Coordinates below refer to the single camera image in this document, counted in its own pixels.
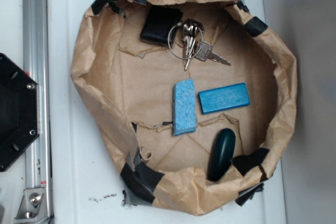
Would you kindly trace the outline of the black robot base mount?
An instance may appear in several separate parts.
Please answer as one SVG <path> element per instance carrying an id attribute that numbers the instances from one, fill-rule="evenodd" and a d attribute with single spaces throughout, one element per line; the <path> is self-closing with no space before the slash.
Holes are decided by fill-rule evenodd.
<path id="1" fill-rule="evenodd" d="M 1 172 L 39 136 L 39 85 L 1 54 Z"/>

